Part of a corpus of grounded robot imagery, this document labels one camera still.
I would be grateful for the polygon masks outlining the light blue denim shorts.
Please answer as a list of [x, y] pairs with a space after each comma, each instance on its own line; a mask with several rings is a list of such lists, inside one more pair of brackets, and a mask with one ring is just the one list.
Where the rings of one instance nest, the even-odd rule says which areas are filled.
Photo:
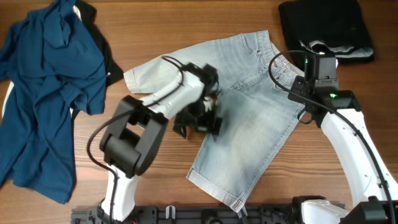
[[303, 106], [287, 91], [302, 72], [266, 30], [196, 44], [172, 57], [218, 72], [220, 132], [205, 136], [187, 177], [238, 212], [298, 123]]

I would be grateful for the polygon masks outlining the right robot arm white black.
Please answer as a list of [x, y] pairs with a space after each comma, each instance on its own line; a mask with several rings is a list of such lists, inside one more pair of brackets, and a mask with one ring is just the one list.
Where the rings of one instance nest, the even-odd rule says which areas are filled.
[[384, 165], [354, 93], [339, 90], [336, 59], [305, 57], [288, 98], [303, 103], [333, 146], [349, 183], [353, 209], [323, 197], [295, 197], [298, 223], [397, 223], [397, 182]]

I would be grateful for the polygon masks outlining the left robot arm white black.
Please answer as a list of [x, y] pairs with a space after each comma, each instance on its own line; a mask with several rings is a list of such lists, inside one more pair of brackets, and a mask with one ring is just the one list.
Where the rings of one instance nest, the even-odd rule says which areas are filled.
[[124, 97], [114, 116], [102, 124], [99, 148], [104, 161], [94, 163], [108, 171], [108, 188], [98, 205], [102, 223], [124, 223], [135, 207], [140, 176], [153, 163], [170, 119], [183, 138], [187, 128], [217, 135], [222, 119], [216, 117], [213, 92], [218, 73], [211, 65], [176, 64], [177, 78], [156, 93], [136, 99]]

